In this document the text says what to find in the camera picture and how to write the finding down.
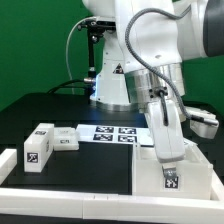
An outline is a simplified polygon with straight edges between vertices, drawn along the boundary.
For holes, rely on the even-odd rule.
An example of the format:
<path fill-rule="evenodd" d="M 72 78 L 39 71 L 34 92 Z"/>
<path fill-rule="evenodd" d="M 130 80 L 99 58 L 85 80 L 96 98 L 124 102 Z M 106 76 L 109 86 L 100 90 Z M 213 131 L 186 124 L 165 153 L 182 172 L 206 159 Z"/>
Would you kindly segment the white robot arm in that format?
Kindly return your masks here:
<path fill-rule="evenodd" d="M 224 55 L 224 0 L 82 0 L 115 25 L 129 100 L 145 114 L 163 176 L 178 177 L 185 157 L 181 117 L 215 128 L 187 109 L 174 82 L 184 60 Z"/>

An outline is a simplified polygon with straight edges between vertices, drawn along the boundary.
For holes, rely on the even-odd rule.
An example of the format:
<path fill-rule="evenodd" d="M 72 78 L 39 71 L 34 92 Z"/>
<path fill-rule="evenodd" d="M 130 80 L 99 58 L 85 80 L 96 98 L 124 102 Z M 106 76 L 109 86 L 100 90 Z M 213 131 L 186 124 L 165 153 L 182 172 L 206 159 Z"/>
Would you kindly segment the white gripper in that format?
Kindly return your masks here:
<path fill-rule="evenodd" d="M 160 101 L 149 103 L 147 106 L 148 126 L 153 136 L 154 147 L 158 161 L 162 165 L 165 186 L 176 187 L 176 165 L 170 162 L 180 161 L 185 156 L 183 134 L 179 113 L 172 100 L 166 101 L 168 125 L 164 125 L 164 116 Z"/>

